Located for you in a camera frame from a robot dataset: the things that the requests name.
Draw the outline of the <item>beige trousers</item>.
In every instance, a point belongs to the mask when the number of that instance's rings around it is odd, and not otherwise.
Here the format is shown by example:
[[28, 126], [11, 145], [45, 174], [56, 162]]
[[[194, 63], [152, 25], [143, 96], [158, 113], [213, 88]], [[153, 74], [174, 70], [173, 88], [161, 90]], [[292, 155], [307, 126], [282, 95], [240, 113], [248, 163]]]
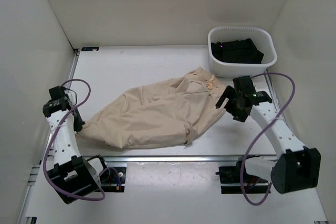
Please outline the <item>beige trousers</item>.
[[87, 121], [79, 136], [119, 149], [189, 145], [225, 114], [215, 106], [225, 88], [201, 67], [131, 88]]

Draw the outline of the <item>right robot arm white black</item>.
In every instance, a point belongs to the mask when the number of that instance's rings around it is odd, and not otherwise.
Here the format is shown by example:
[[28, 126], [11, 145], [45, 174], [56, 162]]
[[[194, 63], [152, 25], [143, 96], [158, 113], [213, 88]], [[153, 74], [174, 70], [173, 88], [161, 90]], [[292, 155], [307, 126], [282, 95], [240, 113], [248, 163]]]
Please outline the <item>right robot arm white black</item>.
[[257, 122], [261, 127], [257, 136], [266, 135], [277, 156], [276, 161], [270, 161], [246, 152], [237, 161], [240, 185], [258, 177], [280, 194], [317, 187], [320, 152], [300, 141], [278, 115], [263, 105], [265, 102], [272, 103], [268, 93], [256, 91], [251, 76], [242, 76], [233, 79], [233, 85], [226, 87], [216, 103], [216, 108], [223, 107], [238, 122], [248, 117]]

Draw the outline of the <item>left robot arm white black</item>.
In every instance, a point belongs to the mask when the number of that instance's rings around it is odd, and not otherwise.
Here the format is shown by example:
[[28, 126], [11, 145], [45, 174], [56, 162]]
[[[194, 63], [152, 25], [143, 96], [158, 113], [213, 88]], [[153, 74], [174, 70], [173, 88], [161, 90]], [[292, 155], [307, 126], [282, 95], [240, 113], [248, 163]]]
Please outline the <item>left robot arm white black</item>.
[[51, 99], [43, 106], [43, 114], [50, 126], [54, 163], [47, 169], [47, 158], [43, 161], [43, 172], [49, 185], [57, 192], [64, 203], [78, 199], [100, 201], [89, 198], [90, 193], [102, 192], [101, 182], [108, 180], [110, 169], [101, 155], [85, 159], [81, 156], [76, 133], [82, 130], [85, 122], [75, 108], [66, 88], [56, 86], [49, 89]]

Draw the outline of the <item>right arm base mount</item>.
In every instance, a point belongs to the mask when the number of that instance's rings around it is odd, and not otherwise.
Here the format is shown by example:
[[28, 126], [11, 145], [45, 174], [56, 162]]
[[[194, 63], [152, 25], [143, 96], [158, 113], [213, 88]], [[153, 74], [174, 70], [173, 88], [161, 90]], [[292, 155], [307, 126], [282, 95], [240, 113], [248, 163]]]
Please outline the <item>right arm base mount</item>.
[[[222, 194], [242, 194], [240, 186], [240, 169], [236, 166], [220, 166], [216, 175], [219, 176]], [[269, 183], [259, 177], [244, 172], [243, 183], [246, 194], [264, 194]]]

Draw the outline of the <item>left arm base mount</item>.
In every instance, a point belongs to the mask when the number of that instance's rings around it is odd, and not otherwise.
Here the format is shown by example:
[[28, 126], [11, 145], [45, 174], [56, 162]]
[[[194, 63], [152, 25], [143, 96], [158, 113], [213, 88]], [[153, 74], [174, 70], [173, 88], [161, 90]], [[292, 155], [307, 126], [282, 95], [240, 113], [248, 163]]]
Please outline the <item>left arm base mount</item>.
[[126, 164], [109, 165], [99, 175], [102, 190], [105, 193], [123, 193], [125, 190], [126, 176]]

